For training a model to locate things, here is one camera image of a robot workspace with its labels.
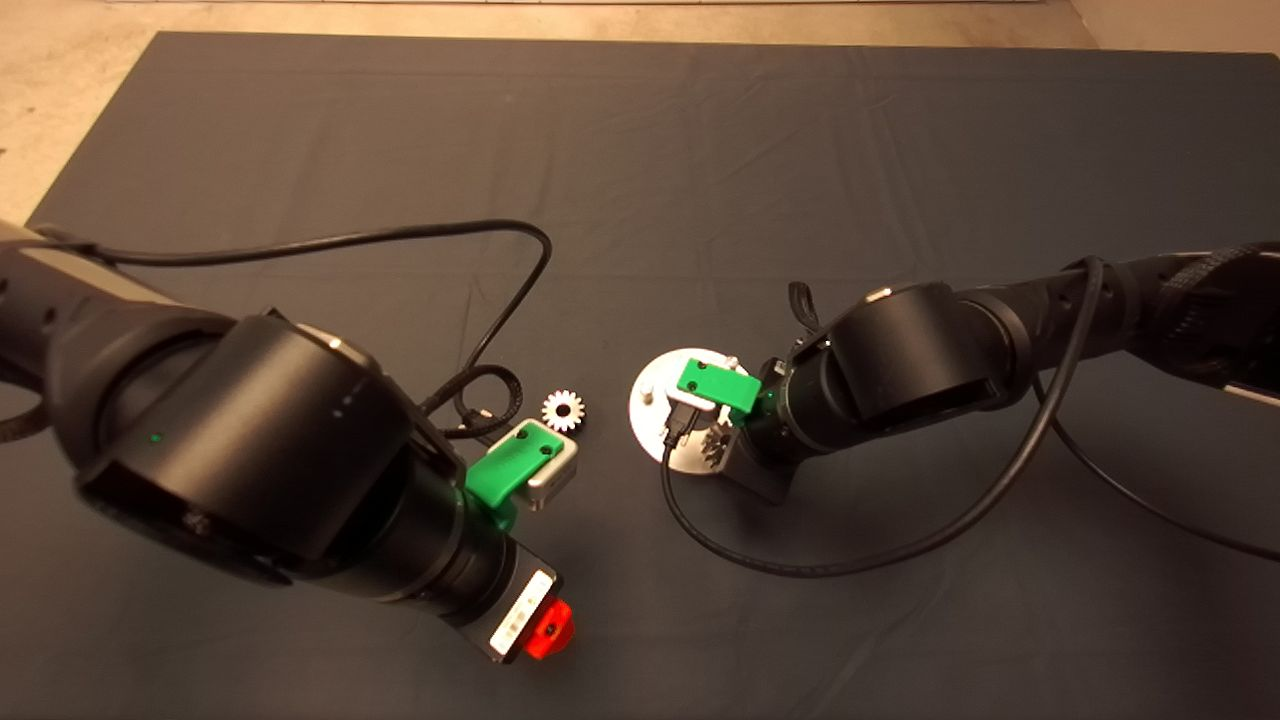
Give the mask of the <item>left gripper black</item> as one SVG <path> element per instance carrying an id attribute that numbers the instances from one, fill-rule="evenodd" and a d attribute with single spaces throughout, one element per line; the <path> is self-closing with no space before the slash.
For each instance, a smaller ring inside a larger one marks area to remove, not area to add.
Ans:
<path id="1" fill-rule="evenodd" d="M 483 578 L 492 583 L 488 589 L 447 621 L 489 661 L 544 660 L 573 639 L 573 610 L 561 598 L 561 574 L 527 547 L 502 536 Z"/>

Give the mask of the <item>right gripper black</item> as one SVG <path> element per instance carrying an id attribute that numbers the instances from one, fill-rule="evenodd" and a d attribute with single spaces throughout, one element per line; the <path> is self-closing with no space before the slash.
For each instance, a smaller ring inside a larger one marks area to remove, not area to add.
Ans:
<path id="1" fill-rule="evenodd" d="M 790 495 L 796 465 L 773 460 L 746 436 L 735 436 L 722 457 L 722 475 L 767 503 L 783 503 Z"/>

